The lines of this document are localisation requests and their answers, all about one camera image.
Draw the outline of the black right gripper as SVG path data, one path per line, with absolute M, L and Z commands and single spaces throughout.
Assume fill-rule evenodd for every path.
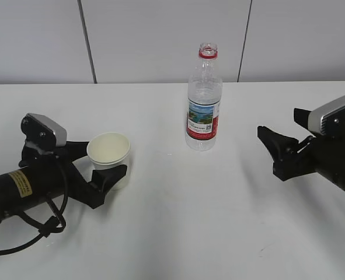
M 311 111 L 294 108 L 294 122 L 311 131 L 313 118 Z M 257 137 L 271 155 L 273 174 L 281 181 L 318 173 L 334 185 L 345 190 L 345 140 L 312 138 L 300 151 L 296 152 L 297 139 L 278 134 L 265 126 L 257 127 Z

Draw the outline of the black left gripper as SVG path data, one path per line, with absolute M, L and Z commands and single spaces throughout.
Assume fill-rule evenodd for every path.
M 108 192 L 125 184 L 127 165 L 92 172 L 86 181 L 74 161 L 87 156 L 89 142 L 67 141 L 52 153 L 39 154 L 24 147 L 19 162 L 19 195 L 23 199 L 46 201 L 66 195 L 92 209 L 104 204 Z

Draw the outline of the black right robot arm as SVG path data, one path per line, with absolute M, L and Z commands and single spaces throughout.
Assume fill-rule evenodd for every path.
M 258 126 L 257 137 L 273 158 L 273 174 L 281 181 L 318 173 L 345 191 L 345 109 L 323 123 L 326 135 L 311 131 L 301 142 Z

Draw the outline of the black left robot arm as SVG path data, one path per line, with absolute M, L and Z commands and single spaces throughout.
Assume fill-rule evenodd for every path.
M 91 180 L 86 181 L 74 161 L 86 156 L 87 145 L 87 142 L 68 142 L 44 153 L 24 146 L 19 169 L 0 175 L 0 223 L 19 216 L 48 236 L 65 228 L 63 210 L 53 204 L 53 198 L 62 195 L 92 209 L 103 205 L 107 193 L 126 175 L 127 166 L 93 170 Z M 40 223 L 25 213 L 44 202 L 54 214 L 47 222 Z

